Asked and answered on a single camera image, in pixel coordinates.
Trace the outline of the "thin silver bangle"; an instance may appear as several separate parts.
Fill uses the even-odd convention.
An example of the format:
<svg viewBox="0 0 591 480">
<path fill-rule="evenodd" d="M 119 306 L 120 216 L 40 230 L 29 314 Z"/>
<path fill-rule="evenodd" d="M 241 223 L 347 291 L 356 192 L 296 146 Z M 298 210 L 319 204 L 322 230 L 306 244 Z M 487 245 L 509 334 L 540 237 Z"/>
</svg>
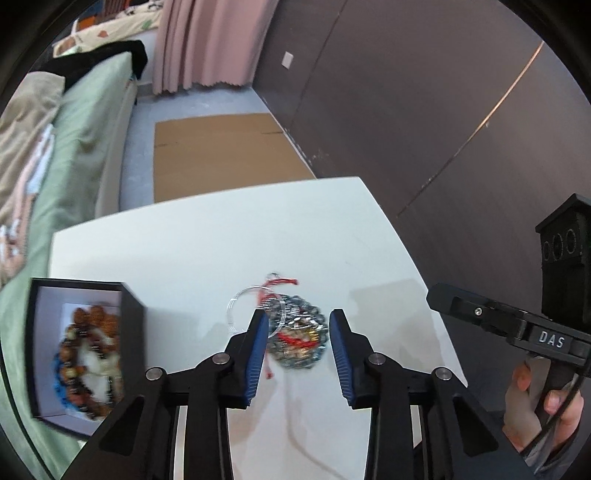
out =
<svg viewBox="0 0 591 480">
<path fill-rule="evenodd" d="M 238 333 L 243 326 L 242 320 L 235 321 L 235 312 L 244 314 L 248 310 L 261 310 L 266 314 L 269 339 L 279 334 L 287 322 L 287 303 L 283 296 L 269 286 L 252 285 L 235 293 L 226 305 L 225 323 L 230 334 Z"/>
</svg>

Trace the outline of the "black jewelry box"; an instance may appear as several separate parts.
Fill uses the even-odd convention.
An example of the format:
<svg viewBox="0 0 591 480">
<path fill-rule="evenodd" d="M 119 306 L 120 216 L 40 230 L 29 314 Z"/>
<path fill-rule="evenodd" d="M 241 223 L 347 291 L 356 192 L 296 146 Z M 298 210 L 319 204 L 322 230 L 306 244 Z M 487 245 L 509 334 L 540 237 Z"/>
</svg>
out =
<svg viewBox="0 0 591 480">
<path fill-rule="evenodd" d="M 32 279 L 25 328 L 32 416 L 90 437 L 144 371 L 145 313 L 121 282 Z"/>
</svg>

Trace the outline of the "white tissue paper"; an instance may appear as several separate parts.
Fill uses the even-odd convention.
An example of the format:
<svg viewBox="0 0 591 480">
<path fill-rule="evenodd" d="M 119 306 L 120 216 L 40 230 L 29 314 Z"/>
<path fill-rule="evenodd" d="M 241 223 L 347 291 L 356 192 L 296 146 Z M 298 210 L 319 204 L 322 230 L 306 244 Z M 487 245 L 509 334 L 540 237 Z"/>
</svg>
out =
<svg viewBox="0 0 591 480">
<path fill-rule="evenodd" d="M 109 394 L 117 398 L 122 392 L 122 375 L 119 354 L 94 351 L 88 342 L 82 342 L 77 350 L 77 365 L 85 368 L 82 383 L 91 391 L 92 398 L 107 403 Z"/>
</svg>

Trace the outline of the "flattened brown cardboard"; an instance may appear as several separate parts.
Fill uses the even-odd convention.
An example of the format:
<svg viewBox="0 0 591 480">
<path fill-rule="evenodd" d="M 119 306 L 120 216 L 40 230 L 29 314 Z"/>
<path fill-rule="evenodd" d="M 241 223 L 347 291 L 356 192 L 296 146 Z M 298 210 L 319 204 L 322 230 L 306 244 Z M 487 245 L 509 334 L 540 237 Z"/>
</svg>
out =
<svg viewBox="0 0 591 480">
<path fill-rule="evenodd" d="M 156 203 L 314 177 L 269 113 L 193 117 L 155 124 Z"/>
</svg>

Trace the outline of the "green bed sheet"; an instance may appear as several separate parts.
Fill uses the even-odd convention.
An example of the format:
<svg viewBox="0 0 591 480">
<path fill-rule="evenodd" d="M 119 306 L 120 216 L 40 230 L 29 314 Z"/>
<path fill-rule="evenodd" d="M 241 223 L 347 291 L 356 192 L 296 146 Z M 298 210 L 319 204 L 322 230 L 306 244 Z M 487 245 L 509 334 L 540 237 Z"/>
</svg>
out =
<svg viewBox="0 0 591 480">
<path fill-rule="evenodd" d="M 135 97 L 132 56 L 112 56 L 62 96 L 52 121 L 55 148 L 33 204 L 24 267 L 1 290 L 1 426 L 36 479 L 58 479 L 79 442 L 33 418 L 25 368 L 25 327 L 32 278 L 48 272 L 54 233 L 95 218 L 109 148 L 124 139 Z"/>
</svg>

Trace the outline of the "beige comforter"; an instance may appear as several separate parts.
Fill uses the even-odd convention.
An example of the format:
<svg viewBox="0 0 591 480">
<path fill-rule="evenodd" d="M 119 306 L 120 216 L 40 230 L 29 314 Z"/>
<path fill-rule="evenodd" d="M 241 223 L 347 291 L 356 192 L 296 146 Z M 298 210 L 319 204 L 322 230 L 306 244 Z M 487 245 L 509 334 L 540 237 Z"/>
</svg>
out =
<svg viewBox="0 0 591 480">
<path fill-rule="evenodd" d="M 21 81 L 1 115 L 1 223 L 8 224 L 13 191 L 28 157 L 58 113 L 65 78 L 30 72 Z"/>
</svg>

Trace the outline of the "black garment on bed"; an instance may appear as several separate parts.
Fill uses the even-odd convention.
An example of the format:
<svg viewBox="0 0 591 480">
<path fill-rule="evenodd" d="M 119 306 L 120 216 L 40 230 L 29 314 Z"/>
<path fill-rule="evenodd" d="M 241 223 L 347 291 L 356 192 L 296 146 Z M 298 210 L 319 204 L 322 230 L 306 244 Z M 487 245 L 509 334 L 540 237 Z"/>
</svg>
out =
<svg viewBox="0 0 591 480">
<path fill-rule="evenodd" d="M 64 90 L 67 91 L 96 65 L 123 53 L 131 55 L 132 74 L 136 79 L 140 79 L 148 63 L 144 44 L 140 40 L 116 41 L 88 52 L 64 55 L 45 62 L 38 61 L 31 71 L 48 72 L 63 77 Z"/>
</svg>

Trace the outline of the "floral patterned quilt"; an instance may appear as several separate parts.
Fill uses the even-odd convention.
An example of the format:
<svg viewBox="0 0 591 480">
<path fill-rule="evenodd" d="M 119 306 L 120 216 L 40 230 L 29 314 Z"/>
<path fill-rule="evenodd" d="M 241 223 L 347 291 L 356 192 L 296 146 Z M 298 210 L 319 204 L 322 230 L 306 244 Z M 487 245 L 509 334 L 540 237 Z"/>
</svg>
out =
<svg viewBox="0 0 591 480">
<path fill-rule="evenodd" d="M 104 44 L 122 41 L 148 30 L 157 29 L 163 13 L 163 1 L 148 1 L 130 6 L 113 19 L 70 34 L 53 45 L 53 57 L 84 53 Z"/>
</svg>

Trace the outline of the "beige bed frame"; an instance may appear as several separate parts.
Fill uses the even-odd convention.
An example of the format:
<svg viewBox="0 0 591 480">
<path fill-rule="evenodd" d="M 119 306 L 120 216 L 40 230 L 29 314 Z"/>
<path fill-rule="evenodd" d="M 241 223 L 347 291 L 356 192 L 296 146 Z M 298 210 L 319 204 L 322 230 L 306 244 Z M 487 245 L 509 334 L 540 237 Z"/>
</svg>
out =
<svg viewBox="0 0 591 480">
<path fill-rule="evenodd" d="M 119 211 L 121 171 L 125 141 L 133 106 L 137 96 L 137 85 L 130 80 L 125 88 L 115 129 L 103 167 L 102 177 L 95 204 L 94 218 L 112 215 Z"/>
</svg>

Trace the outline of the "white wall switch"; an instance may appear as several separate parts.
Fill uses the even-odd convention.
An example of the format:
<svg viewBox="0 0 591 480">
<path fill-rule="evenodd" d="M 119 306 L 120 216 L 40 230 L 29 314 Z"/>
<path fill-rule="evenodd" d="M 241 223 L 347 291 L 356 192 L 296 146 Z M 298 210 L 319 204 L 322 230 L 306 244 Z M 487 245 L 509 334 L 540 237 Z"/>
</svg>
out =
<svg viewBox="0 0 591 480">
<path fill-rule="evenodd" d="M 294 60 L 294 55 L 291 54 L 290 52 L 286 51 L 283 54 L 283 59 L 281 60 L 281 66 L 283 66 L 284 69 L 289 70 L 291 64 L 293 63 Z"/>
</svg>

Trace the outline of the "pink curtain near wall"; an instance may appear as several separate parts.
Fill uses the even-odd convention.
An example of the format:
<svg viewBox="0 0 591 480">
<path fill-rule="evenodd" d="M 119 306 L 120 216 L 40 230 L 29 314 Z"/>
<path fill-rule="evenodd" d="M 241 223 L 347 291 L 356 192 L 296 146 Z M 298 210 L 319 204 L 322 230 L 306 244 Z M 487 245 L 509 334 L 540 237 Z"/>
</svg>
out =
<svg viewBox="0 0 591 480">
<path fill-rule="evenodd" d="M 252 83 L 276 7 L 273 0 L 164 2 L 152 92 Z"/>
</svg>

